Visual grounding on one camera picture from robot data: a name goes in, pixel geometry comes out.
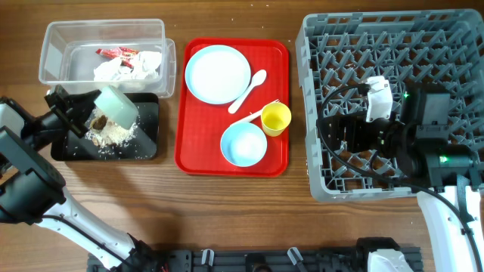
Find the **brown food piece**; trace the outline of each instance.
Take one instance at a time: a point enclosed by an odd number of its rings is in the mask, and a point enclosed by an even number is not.
[[[97,130],[103,130],[103,128],[106,126],[106,123],[107,117],[101,116],[94,122],[94,124],[92,124],[92,128]]]

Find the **pile of crumbs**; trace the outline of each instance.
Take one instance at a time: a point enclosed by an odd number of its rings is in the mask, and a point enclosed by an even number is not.
[[[135,137],[135,130],[138,124],[135,122],[131,128],[124,129],[115,122],[106,118],[98,108],[93,111],[94,118],[89,126],[85,138],[91,140],[97,147],[124,146]]]

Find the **dish rack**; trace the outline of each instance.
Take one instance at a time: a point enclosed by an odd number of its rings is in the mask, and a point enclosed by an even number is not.
[[[347,169],[325,150],[316,120],[366,110],[353,90],[323,100],[340,86],[369,76],[385,76],[399,111],[407,82],[435,82],[451,92],[449,143],[466,144],[484,162],[484,24],[475,10],[358,12],[310,14],[296,39],[299,86],[306,110],[306,154],[312,196],[321,202],[376,200],[413,196],[408,187],[379,184]],[[369,150],[349,153],[343,143],[336,152],[347,162],[369,170]],[[394,159],[377,157],[376,173],[403,174]]]

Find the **red candy wrapper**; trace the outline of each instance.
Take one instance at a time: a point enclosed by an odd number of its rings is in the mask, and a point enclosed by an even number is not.
[[[103,57],[109,57],[110,59],[114,59],[115,57],[121,57],[121,61],[123,65],[133,68],[133,65],[129,62],[137,53],[138,50],[125,48],[125,47],[117,47],[114,49],[98,49],[96,54],[99,54]]]

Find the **spoon handle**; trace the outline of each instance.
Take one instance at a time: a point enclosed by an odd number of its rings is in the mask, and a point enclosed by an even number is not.
[[[254,87],[255,86],[251,83],[247,90],[245,90],[245,92],[239,98],[237,98],[234,103],[232,103],[232,105],[230,105],[230,107],[228,108],[228,112],[231,114],[237,112],[237,110],[240,108],[240,105],[242,105],[244,100],[247,98],[247,95],[249,95],[250,91],[252,91]]]

